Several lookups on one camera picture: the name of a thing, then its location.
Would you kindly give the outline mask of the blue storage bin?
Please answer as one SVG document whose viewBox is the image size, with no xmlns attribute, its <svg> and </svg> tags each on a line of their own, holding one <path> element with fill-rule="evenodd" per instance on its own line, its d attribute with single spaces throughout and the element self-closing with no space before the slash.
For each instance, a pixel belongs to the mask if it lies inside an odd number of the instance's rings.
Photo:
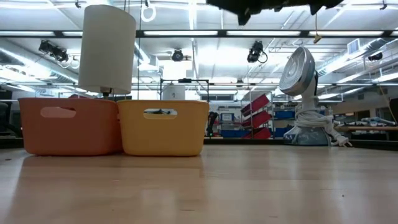
<svg viewBox="0 0 398 224">
<path fill-rule="evenodd" d="M 221 130 L 220 135 L 224 138 L 250 138 L 250 130 Z"/>
</svg>

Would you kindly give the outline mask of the white cylindrical tank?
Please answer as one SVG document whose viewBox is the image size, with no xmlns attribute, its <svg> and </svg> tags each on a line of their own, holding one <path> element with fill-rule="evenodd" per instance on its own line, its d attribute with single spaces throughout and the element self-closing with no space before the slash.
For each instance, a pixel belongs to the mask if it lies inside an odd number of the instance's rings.
<svg viewBox="0 0 398 224">
<path fill-rule="evenodd" d="M 185 100 L 185 85 L 167 85 L 162 90 L 162 100 Z"/>
</svg>

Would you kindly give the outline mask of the background wooden workbench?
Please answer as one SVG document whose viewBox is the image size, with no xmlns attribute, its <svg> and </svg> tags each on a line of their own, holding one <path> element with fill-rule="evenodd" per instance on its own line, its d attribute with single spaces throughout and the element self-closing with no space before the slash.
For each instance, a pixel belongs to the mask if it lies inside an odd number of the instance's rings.
<svg viewBox="0 0 398 224">
<path fill-rule="evenodd" d="M 380 117 L 335 116 L 335 129 L 352 140 L 398 141 L 398 123 Z"/>
</svg>

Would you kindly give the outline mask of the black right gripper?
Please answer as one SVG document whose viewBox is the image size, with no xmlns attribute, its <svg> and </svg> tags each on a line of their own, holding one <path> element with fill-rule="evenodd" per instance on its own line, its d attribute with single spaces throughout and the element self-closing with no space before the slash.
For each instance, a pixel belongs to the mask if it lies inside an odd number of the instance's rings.
<svg viewBox="0 0 398 224">
<path fill-rule="evenodd" d="M 206 3 L 227 10 L 237 15 L 238 25 L 245 26 L 251 14 L 259 14 L 262 10 L 273 9 L 279 12 L 285 7 L 308 6 L 311 15 L 315 15 L 322 7 L 333 8 L 344 0 L 206 0 Z"/>
</svg>

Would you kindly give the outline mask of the yellow plastic bin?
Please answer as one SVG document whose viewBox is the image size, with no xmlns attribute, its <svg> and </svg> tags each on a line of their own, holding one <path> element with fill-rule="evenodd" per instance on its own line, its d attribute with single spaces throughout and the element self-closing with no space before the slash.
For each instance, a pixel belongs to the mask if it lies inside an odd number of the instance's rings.
<svg viewBox="0 0 398 224">
<path fill-rule="evenodd" d="M 120 100 L 123 149 L 131 156 L 197 156 L 209 104 L 189 100 Z"/>
</svg>

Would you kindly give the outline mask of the orange plastic bin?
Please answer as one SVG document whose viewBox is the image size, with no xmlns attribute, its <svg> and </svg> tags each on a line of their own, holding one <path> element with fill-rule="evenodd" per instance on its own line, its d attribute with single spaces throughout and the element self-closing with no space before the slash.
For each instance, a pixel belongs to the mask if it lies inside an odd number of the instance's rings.
<svg viewBox="0 0 398 224">
<path fill-rule="evenodd" d="M 89 98 L 20 98 L 24 149 L 37 156 L 100 156 L 122 150 L 118 106 Z"/>
</svg>

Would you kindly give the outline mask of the black metal gantry frame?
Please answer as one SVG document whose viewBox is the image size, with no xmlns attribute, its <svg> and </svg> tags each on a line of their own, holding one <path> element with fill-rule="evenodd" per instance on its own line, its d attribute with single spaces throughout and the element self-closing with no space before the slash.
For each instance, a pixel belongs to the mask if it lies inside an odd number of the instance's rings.
<svg viewBox="0 0 398 224">
<path fill-rule="evenodd" d="M 185 100 L 197 100 L 194 97 L 190 97 L 188 95 L 188 91 L 190 87 L 194 87 L 196 91 L 197 98 L 200 99 L 201 93 L 200 88 L 204 88 L 206 91 L 206 101 L 209 102 L 210 95 L 210 81 L 207 79 L 192 79 L 192 78 L 180 78 L 180 79 L 160 79 L 159 82 L 159 100 L 162 100 L 162 90 L 169 84 L 175 85 L 185 85 Z"/>
</svg>

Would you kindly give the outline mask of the yellow hanging connector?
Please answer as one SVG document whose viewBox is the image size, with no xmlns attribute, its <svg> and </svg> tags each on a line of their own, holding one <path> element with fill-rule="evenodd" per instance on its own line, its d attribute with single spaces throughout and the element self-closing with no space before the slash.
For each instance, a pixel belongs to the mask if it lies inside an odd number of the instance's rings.
<svg viewBox="0 0 398 224">
<path fill-rule="evenodd" d="M 315 14 L 315 35 L 313 43 L 317 44 L 322 39 L 321 35 L 318 33 L 318 13 Z"/>
</svg>

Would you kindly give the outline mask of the round black lamp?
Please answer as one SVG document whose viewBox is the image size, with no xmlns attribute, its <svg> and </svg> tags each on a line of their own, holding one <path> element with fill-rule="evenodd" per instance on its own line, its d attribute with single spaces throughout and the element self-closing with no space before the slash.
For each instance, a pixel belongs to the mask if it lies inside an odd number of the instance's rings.
<svg viewBox="0 0 398 224">
<path fill-rule="evenodd" d="M 181 62 L 184 60 L 190 60 L 190 56 L 189 55 L 184 55 L 181 49 L 175 49 L 172 56 L 171 56 L 171 60 L 174 62 Z"/>
</svg>

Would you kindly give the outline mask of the small grey desk fan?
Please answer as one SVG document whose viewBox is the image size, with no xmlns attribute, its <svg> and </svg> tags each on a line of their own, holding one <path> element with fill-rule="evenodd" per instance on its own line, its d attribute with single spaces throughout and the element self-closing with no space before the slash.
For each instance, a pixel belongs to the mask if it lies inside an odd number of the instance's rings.
<svg viewBox="0 0 398 224">
<path fill-rule="evenodd" d="M 295 124 L 283 140 L 296 146 L 351 147 L 349 139 L 335 128 L 332 116 L 321 114 L 317 97 L 318 72 L 315 59 L 306 47 L 298 47 L 289 57 L 279 82 L 279 89 L 289 96 L 300 96 L 295 107 Z"/>
</svg>

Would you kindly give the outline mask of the white air vent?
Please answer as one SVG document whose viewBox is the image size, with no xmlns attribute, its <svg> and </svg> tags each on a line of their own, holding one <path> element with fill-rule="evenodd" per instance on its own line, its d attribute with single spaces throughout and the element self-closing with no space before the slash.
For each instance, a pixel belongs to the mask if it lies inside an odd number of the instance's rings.
<svg viewBox="0 0 398 224">
<path fill-rule="evenodd" d="M 353 55 L 360 50 L 360 39 L 354 39 L 353 41 L 347 44 L 347 53 L 349 55 Z"/>
</svg>

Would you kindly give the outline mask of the red folded panel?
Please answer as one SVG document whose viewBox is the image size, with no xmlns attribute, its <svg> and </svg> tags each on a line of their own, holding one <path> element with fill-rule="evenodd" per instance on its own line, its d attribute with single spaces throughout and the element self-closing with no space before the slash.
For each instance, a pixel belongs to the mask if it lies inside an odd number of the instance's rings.
<svg viewBox="0 0 398 224">
<path fill-rule="evenodd" d="M 272 136 L 267 126 L 272 119 L 267 110 L 269 103 L 268 97 L 262 94 L 241 109 L 241 127 L 247 131 L 243 139 L 269 139 Z"/>
</svg>

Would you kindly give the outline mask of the white cylinder lamp wooden base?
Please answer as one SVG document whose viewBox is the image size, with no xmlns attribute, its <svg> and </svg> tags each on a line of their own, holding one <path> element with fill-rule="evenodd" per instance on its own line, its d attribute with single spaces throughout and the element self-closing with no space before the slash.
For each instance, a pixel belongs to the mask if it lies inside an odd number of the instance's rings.
<svg viewBox="0 0 398 224">
<path fill-rule="evenodd" d="M 136 20 L 109 5 L 85 8 L 78 87 L 97 93 L 131 92 Z"/>
</svg>

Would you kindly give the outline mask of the blue shelf crate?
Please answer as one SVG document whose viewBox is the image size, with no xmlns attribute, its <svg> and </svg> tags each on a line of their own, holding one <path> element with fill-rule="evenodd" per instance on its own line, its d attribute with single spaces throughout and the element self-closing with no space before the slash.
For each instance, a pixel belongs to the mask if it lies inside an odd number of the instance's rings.
<svg viewBox="0 0 398 224">
<path fill-rule="evenodd" d="M 274 137 L 282 138 L 284 134 L 292 129 L 292 126 L 286 126 L 284 128 L 275 128 Z"/>
<path fill-rule="evenodd" d="M 295 111 L 275 111 L 274 112 L 275 120 L 288 120 L 295 119 Z"/>
</svg>

